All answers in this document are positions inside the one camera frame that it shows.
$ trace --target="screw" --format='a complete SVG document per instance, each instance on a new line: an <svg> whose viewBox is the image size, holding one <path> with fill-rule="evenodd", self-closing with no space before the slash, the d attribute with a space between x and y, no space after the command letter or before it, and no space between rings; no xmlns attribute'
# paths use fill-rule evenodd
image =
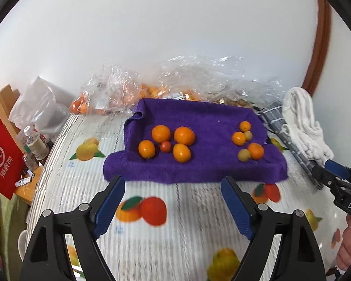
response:
<svg viewBox="0 0 351 281"><path fill-rule="evenodd" d="M42 213L42 215L43 215L44 217L47 217L47 216L49 216L50 214L51 214L51 210L49 210L49 209L44 210L43 213Z"/></svg>
<svg viewBox="0 0 351 281"><path fill-rule="evenodd" d="M79 205L78 209L81 211L86 211L88 209L88 204L87 203L83 203L81 205Z"/></svg>
<svg viewBox="0 0 351 281"><path fill-rule="evenodd" d="M266 211L268 209L268 206L266 206L266 204L260 203L258 204L257 208L259 208L261 211Z"/></svg>
<svg viewBox="0 0 351 281"><path fill-rule="evenodd" d="M296 214L298 217L304 217L304 212L301 211L301 210L299 210L299 209L295 210L295 214Z"/></svg>

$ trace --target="clear plastic wrap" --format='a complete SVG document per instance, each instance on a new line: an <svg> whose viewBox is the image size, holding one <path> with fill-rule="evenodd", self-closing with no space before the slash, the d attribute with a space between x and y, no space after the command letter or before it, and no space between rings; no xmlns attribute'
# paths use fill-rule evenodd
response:
<svg viewBox="0 0 351 281"><path fill-rule="evenodd" d="M142 87L141 97L247 107L252 107L249 104L252 99L258 104L271 104L283 97L282 86L275 78L249 80L244 77L244 71L239 67L241 59L237 56L219 59L178 56L163 61L142 78L146 84Z"/></svg>
<svg viewBox="0 0 351 281"><path fill-rule="evenodd" d="M103 67L81 88L70 111L84 115L130 112L141 98L206 101L252 108L251 102L261 107L283 97L280 82L275 78L244 77L239 67L241 59L178 56L157 63L141 77L118 65Z"/></svg>
<svg viewBox="0 0 351 281"><path fill-rule="evenodd" d="M103 67L81 88L79 97L70 105L75 114L99 114L130 111L140 94L139 74L118 65Z"/></svg>

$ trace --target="white wall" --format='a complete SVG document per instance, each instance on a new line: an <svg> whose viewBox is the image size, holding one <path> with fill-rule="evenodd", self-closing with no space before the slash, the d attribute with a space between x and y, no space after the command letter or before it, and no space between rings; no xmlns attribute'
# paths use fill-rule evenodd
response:
<svg viewBox="0 0 351 281"><path fill-rule="evenodd" d="M313 101L334 160L351 167L351 32L335 11L330 47Z"/></svg>
<svg viewBox="0 0 351 281"><path fill-rule="evenodd" d="M240 55L249 77L301 85L317 0L20 0L0 25L0 88L38 75L65 92L103 64L143 72L177 55Z"/></svg>

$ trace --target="human hand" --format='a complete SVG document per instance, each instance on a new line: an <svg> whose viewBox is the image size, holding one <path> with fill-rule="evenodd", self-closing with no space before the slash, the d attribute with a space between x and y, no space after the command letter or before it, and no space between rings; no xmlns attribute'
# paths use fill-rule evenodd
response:
<svg viewBox="0 0 351 281"><path fill-rule="evenodd" d="M348 227L343 231L343 241L337 253L337 265L346 271L351 264L351 216L346 216Z"/></svg>

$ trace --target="purple towel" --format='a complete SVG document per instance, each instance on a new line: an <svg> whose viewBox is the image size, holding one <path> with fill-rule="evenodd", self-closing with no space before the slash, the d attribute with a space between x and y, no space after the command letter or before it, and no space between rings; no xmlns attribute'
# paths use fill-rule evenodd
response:
<svg viewBox="0 0 351 281"><path fill-rule="evenodd" d="M240 162L237 154L249 142L238 147L231 141L239 124L252 125L251 142L262 144L264 157ZM154 158L145 160L138 153L143 139L151 138L154 126L165 125L171 132L186 126L195 132L190 146L192 157L178 163L172 153L160 152L156 145ZM260 118L250 109L222 104L172 99L142 99L134 115L124 125L125 150L110 154L104 162L104 177L110 181L119 174L128 181L154 181L166 184L219 182L227 175L237 181L275 183L287 178L284 156L273 144L264 144L267 131Z"/></svg>

